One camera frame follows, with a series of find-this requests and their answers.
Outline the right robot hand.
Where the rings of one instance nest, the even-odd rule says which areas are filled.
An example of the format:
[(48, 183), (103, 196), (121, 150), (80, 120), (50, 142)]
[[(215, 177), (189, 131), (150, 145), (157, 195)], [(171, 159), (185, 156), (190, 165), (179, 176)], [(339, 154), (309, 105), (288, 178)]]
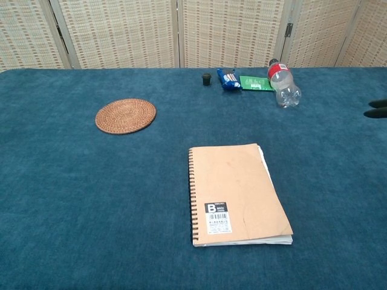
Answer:
[(372, 109), (363, 113), (368, 118), (387, 118), (387, 99), (374, 100), (368, 103)]

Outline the kraft spiral notebook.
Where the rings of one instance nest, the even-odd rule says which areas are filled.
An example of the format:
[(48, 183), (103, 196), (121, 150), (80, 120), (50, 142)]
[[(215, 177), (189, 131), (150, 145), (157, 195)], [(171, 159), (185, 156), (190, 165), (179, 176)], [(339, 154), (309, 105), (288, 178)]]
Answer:
[(292, 244), (259, 145), (193, 147), (188, 165), (193, 246)]

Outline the clear plastic bottle red label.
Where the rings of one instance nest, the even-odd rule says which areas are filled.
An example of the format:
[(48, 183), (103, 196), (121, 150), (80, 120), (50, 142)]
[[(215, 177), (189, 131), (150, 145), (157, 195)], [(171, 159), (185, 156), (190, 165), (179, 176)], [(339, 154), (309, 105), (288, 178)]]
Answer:
[(302, 93), (289, 67), (278, 59), (271, 59), (268, 64), (268, 80), (276, 93), (277, 104), (282, 108), (297, 106)]

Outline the green flat packet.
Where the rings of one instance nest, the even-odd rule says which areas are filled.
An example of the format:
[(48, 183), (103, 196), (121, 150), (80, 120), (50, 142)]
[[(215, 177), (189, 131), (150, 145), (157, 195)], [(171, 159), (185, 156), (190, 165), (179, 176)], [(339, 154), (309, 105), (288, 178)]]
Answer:
[(268, 78), (254, 76), (240, 76), (241, 87), (243, 90), (252, 91), (274, 91)]

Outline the blue cookie snack pack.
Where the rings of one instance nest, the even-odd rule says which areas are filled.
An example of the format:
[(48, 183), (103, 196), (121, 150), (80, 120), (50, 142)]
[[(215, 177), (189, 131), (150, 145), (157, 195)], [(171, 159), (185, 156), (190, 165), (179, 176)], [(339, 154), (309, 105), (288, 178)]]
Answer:
[(216, 72), (224, 90), (239, 91), (242, 89), (239, 76), (235, 69), (218, 68)]

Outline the woven folding screen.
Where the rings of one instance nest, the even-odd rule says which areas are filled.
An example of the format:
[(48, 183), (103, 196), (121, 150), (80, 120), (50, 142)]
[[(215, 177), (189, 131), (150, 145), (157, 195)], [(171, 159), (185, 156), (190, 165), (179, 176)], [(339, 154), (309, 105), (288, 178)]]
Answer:
[(0, 0), (16, 68), (386, 66), (387, 0)]

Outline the round woven rattan coaster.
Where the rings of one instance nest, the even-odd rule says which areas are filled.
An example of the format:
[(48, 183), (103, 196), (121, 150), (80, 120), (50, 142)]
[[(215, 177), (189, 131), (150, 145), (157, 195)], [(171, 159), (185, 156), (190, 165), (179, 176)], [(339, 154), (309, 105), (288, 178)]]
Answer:
[(157, 114), (156, 107), (149, 101), (126, 98), (114, 101), (98, 111), (96, 126), (105, 133), (124, 135), (149, 126)]

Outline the blue tablecloth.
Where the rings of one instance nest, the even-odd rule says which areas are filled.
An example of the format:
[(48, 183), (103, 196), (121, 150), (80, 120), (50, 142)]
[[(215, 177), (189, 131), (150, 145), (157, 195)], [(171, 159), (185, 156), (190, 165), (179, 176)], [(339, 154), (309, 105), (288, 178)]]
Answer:
[[(299, 105), (211, 69), (0, 73), (0, 290), (387, 290), (387, 68), (295, 68)], [(138, 98), (146, 128), (96, 114)], [(195, 248), (187, 153), (258, 143), (293, 244)]]

